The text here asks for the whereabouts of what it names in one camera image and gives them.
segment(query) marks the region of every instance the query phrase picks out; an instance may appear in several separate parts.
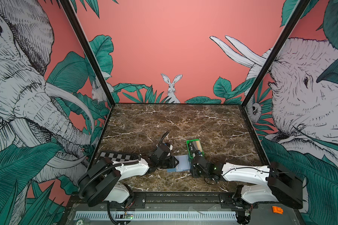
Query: wire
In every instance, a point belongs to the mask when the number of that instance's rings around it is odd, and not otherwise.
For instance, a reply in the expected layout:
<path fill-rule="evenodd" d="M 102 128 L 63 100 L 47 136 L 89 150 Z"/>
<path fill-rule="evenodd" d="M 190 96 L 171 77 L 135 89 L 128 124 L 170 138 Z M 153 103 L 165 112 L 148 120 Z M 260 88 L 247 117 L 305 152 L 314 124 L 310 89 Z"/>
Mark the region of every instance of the wire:
<path fill-rule="evenodd" d="M 223 174 L 222 176 L 224 177 L 224 175 L 226 175 L 228 172 L 232 171 L 232 170 L 236 170 L 236 169 L 245 169 L 245 168 L 249 168 L 249 169 L 255 169 L 255 170 L 258 170 L 259 172 L 262 172 L 262 173 L 269 173 L 269 172 L 265 172 L 265 171 L 261 171 L 257 168 L 253 168 L 253 167 L 238 167 L 238 168 L 233 168 L 233 169 L 230 169 L 228 170 L 225 174 Z"/>
<path fill-rule="evenodd" d="M 125 224 L 128 224 L 128 223 L 131 222 L 131 220 L 123 221 L 123 223 L 118 223 L 117 221 L 115 221 L 115 220 L 113 219 L 113 217 L 111 216 L 111 213 L 110 213 L 110 202 L 109 202 L 109 201 L 106 203 L 106 209 L 107 209 L 107 211 L 108 211 L 109 219 L 110 219 L 110 221 L 111 221 L 113 224 L 115 224 L 115 225 L 124 224 L 124 225 L 125 225 Z"/>
<path fill-rule="evenodd" d="M 160 141 L 159 141 L 159 143 L 158 143 L 158 146 L 161 145 L 161 144 L 163 144 L 163 140 L 164 140 L 164 138 L 165 138 L 168 134 L 169 134 L 169 131 L 167 131 L 167 132 L 165 132 L 165 133 L 163 134 L 163 136 L 161 137 L 161 139 L 160 139 Z"/>
<path fill-rule="evenodd" d="M 134 204 L 134 200 L 133 202 L 131 203 L 131 205 L 129 205 L 128 209 L 125 211 L 124 215 L 126 215 L 126 212 L 130 209 L 130 207 Z"/>
<path fill-rule="evenodd" d="M 301 174 L 301 175 L 303 175 L 307 180 L 306 180 L 306 184 L 304 185 L 304 187 L 303 188 L 305 188 L 307 185 L 308 185 L 308 177 L 305 175 L 305 174 L 303 174 L 303 173 L 299 173 L 299 172 L 279 172 L 279 173 L 298 173 L 298 174 Z"/>
<path fill-rule="evenodd" d="M 139 161 L 132 161 L 132 162 L 121 162 L 121 163 L 117 163 L 117 164 L 113 164 L 113 165 L 110 165 L 108 166 L 107 168 L 104 168 L 102 169 L 101 171 L 99 171 L 99 173 L 95 174 L 85 185 L 83 188 L 81 188 L 80 192 L 79 192 L 79 198 L 84 198 L 83 194 L 84 194 L 84 191 L 86 190 L 86 188 L 93 182 L 95 181 L 98 177 L 100 177 L 102 174 L 110 171 L 112 168 L 115 168 L 115 167 L 118 167 L 118 166 L 121 166 L 121 165 L 134 165 L 134 164 L 138 164 Z"/>

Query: black and white checkerboard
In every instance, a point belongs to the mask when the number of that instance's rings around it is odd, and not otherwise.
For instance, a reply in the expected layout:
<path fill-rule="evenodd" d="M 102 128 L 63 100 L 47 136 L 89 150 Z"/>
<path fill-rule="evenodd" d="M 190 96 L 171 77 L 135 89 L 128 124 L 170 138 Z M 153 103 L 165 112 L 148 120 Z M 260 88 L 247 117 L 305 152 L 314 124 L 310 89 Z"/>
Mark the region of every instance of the black and white checkerboard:
<path fill-rule="evenodd" d="M 137 155 L 132 154 L 123 154 L 121 152 L 102 152 L 99 156 L 99 159 L 97 162 L 99 162 L 102 158 L 109 157 L 110 160 L 116 161 L 116 162 L 125 162 L 129 160 L 136 160 L 138 159 Z"/>

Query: pink wall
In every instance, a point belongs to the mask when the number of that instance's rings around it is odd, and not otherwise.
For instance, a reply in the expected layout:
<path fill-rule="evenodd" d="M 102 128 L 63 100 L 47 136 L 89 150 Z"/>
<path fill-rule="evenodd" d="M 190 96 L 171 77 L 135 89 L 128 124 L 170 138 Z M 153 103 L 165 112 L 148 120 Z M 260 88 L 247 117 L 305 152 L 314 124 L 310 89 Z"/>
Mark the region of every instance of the pink wall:
<path fill-rule="evenodd" d="M 77 2 L 77 15 L 89 41 L 101 34 L 112 37 L 113 70 L 108 83 L 153 85 L 160 93 L 168 88 L 161 73 L 171 81 L 182 74 L 175 85 L 181 103 L 196 96 L 217 98 L 213 85 L 220 76 L 233 88 L 246 78 L 249 68 L 228 58 L 210 36 L 230 45 L 225 39 L 229 35 L 262 55 L 274 45 L 283 28 L 284 0 L 118 3 L 98 0 L 99 18 L 88 5 L 86 11 Z M 119 97 L 120 102 L 131 102 L 122 93 Z"/>

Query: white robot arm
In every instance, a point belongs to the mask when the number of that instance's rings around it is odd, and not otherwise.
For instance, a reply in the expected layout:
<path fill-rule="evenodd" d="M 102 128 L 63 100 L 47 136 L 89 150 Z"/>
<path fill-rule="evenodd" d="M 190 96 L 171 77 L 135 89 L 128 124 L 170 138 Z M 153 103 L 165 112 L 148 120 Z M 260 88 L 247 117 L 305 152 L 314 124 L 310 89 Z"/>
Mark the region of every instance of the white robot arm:
<path fill-rule="evenodd" d="M 90 207 L 103 201 L 118 202 L 123 208 L 130 206 L 134 200 L 134 192 L 127 185 L 118 183 L 119 181 L 153 173 L 159 168 L 175 168 L 179 164 L 170 154 L 172 146 L 162 143 L 163 137 L 154 151 L 148 156 L 140 155 L 138 160 L 116 162 L 109 158 L 101 159 L 79 179 L 79 197 L 84 198 Z M 280 202 L 293 209 L 302 208 L 302 181 L 279 163 L 272 162 L 270 166 L 243 166 L 211 163 L 194 152 L 192 155 L 194 178 L 254 184 L 237 186 L 231 204 L 239 209 L 248 210 L 257 202 Z M 242 224 L 249 222 L 247 214 L 243 214 L 242 218 Z"/>

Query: orange clip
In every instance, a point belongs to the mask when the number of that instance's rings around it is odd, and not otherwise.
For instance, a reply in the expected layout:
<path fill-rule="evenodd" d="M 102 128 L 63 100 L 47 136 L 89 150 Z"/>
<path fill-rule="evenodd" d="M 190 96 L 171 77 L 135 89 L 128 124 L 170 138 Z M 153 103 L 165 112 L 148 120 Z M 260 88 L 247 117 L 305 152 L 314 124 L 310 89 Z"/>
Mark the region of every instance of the orange clip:
<path fill-rule="evenodd" d="M 274 213 L 283 214 L 283 209 L 277 206 L 272 206 Z"/>

